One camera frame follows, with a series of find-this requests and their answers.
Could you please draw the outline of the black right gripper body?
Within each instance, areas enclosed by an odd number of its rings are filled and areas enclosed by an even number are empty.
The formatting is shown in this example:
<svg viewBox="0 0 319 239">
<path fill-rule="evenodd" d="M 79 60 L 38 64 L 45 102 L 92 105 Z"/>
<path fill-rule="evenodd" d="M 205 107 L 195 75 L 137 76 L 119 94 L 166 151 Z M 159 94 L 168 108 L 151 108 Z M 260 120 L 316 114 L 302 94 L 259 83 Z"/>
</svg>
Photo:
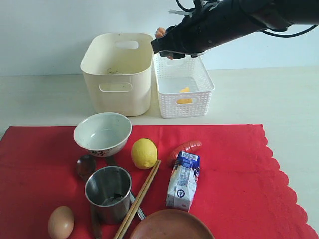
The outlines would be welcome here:
<svg viewBox="0 0 319 239">
<path fill-rule="evenodd" d="M 171 31 L 174 54 L 198 56 L 205 51 L 264 29 L 244 9 L 244 0 L 195 0 L 191 16 Z"/>
</svg>

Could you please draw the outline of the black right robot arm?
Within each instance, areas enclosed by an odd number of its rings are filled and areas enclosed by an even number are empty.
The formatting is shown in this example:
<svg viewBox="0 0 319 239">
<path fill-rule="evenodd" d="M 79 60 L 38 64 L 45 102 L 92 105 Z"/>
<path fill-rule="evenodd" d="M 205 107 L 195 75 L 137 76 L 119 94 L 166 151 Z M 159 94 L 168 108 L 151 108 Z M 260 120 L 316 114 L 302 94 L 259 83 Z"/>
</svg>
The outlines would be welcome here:
<svg viewBox="0 0 319 239">
<path fill-rule="evenodd" d="M 153 52 L 174 59 L 196 58 L 232 40 L 262 32 L 284 38 L 292 25 L 319 24 L 317 0 L 196 0 L 181 8 L 182 22 L 151 42 Z"/>
</svg>

